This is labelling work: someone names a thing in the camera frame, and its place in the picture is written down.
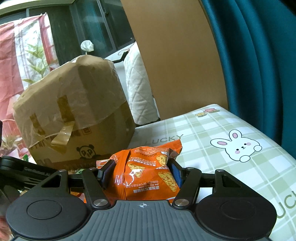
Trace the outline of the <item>person's left hand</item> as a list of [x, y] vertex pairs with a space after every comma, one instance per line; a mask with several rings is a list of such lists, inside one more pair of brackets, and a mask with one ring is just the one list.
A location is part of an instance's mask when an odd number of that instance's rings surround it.
[[0, 217], [0, 240], [1, 241], [11, 240], [11, 230], [3, 216]]

